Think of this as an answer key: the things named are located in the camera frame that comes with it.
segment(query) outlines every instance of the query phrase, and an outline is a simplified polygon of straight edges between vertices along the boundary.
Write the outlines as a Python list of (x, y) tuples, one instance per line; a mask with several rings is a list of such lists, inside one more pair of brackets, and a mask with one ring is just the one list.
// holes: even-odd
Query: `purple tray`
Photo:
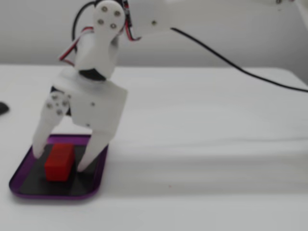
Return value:
[[(90, 139), (90, 135), (51, 135), (48, 138), (47, 144), (54, 143), (73, 143), (74, 145), (87, 145)], [(33, 156), (32, 148), (29, 149), (26, 156), (22, 160), (18, 169), (12, 176), (9, 187), (15, 196), (22, 197), (25, 199), (47, 199), (47, 200), (83, 200), (94, 196), (98, 191), (102, 176), (103, 169), (105, 166), (105, 160), (108, 152), (108, 147), (106, 147), (99, 156), (98, 163), (96, 165), (94, 173), (94, 185), (91, 192), (81, 196), (54, 196), (54, 195), (28, 195), (19, 192), (20, 187), (23, 185), (24, 180), (27, 178), (32, 166), (34, 165), (36, 159)]]

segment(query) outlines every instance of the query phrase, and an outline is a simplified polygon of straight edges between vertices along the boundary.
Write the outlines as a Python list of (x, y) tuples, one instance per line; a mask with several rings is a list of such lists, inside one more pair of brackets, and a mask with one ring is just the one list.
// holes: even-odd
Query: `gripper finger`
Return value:
[(107, 133), (93, 131), (91, 139), (86, 148), (86, 152), (78, 165), (77, 171), (84, 171), (108, 145), (112, 138), (113, 136)]
[(69, 99), (62, 92), (54, 91), (48, 96), (33, 136), (32, 151), (35, 158), (42, 156), (48, 137), (52, 130), (60, 124), (68, 110)]

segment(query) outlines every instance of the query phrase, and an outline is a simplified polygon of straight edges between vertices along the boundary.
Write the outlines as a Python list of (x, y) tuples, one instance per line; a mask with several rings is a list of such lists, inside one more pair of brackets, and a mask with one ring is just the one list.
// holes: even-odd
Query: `bolt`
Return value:
[(63, 101), (63, 102), (62, 102), (62, 105), (63, 105), (63, 107), (67, 107), (67, 106), (68, 106), (68, 101), (66, 101), (66, 100)]
[(116, 11), (115, 12), (115, 17), (119, 17), (121, 15), (121, 12), (120, 11)]
[(103, 19), (99, 19), (99, 20), (97, 20), (97, 23), (98, 23), (99, 25), (104, 25), (104, 20), (103, 20)]
[(51, 103), (48, 103), (46, 106), (47, 106), (48, 109), (52, 109), (53, 108)]
[(57, 115), (58, 115), (58, 116), (59, 116), (59, 115), (60, 115), (60, 116), (62, 116), (62, 115), (63, 115), (63, 111), (62, 111), (62, 110), (60, 110), (60, 109), (59, 109), (59, 110), (57, 110)]
[(58, 96), (57, 96), (57, 95), (52, 95), (51, 98), (52, 98), (53, 100), (57, 100), (57, 99), (58, 99)]
[(112, 24), (110, 25), (110, 27), (111, 27), (112, 29), (116, 29), (116, 24), (112, 23)]

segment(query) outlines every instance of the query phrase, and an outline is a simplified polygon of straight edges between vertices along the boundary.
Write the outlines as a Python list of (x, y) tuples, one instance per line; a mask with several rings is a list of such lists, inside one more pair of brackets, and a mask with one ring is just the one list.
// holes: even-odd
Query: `red wire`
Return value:
[(133, 41), (133, 38), (131, 37), (130, 32), (129, 32), (128, 20), (126, 20), (125, 22), (125, 30), (126, 30), (126, 34), (127, 34), (129, 41)]

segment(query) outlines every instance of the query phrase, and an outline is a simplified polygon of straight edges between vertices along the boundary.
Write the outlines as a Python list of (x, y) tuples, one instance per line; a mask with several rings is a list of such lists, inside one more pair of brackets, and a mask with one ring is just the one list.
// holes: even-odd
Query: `white background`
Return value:
[[(57, 64), (69, 45), (71, 24), (85, 0), (2, 0), (0, 63)], [(91, 22), (90, 11), (83, 15)], [(239, 12), (201, 26), (183, 27), (242, 66), (273, 66), (293, 71), (308, 82), (308, 32), (296, 5)], [(121, 39), (120, 65), (222, 66), (220, 60), (173, 32), (144, 37), (137, 43)]]

